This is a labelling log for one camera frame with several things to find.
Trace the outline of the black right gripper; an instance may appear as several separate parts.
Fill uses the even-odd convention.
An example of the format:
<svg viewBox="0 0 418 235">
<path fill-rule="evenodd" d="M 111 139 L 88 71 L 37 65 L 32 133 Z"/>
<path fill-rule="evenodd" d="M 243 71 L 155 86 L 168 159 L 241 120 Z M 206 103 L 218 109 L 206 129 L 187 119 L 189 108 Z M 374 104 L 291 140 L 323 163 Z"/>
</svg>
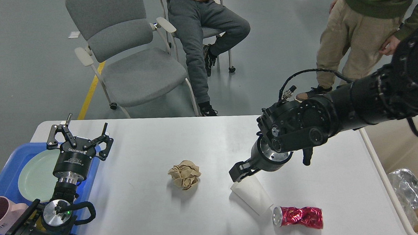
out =
<svg viewBox="0 0 418 235">
<path fill-rule="evenodd" d="M 232 182 L 240 182 L 246 177 L 256 174 L 259 170 L 277 171 L 291 159 L 293 152 L 276 152 L 259 136 L 252 146 L 250 154 L 249 159 L 236 162 L 229 170 Z"/>
</svg>

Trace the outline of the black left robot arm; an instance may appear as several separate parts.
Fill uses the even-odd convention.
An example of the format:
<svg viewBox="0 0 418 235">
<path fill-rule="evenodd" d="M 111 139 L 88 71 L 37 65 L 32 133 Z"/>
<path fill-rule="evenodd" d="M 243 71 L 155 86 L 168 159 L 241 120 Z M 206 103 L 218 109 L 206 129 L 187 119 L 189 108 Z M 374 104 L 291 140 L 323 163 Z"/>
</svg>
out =
<svg viewBox="0 0 418 235">
<path fill-rule="evenodd" d="M 5 235 L 77 235 L 73 226 L 85 225 L 96 217 L 91 202 L 79 202 L 78 185 L 87 179 L 91 162 L 96 157 L 104 161 L 114 139 L 105 123 L 102 133 L 93 140 L 72 135 L 67 120 L 51 127 L 46 148 L 59 150 L 53 175 L 57 178 L 52 198 L 48 202 L 35 199 Z"/>
</svg>

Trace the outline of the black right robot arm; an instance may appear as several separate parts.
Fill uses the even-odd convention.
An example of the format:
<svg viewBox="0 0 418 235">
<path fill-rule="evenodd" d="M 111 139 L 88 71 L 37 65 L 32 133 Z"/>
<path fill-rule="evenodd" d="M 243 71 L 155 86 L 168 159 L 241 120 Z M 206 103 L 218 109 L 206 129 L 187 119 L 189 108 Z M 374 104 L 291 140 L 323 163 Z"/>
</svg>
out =
<svg viewBox="0 0 418 235">
<path fill-rule="evenodd" d="M 417 115 L 418 28 L 400 42 L 391 62 L 371 75 L 301 103 L 279 99 L 264 108 L 250 158 L 233 165 L 229 175 L 240 182 L 260 170 L 277 171 L 298 150 L 309 166 L 313 148 L 339 132 L 394 119 L 407 119 L 418 137 L 412 121 Z"/>
</svg>

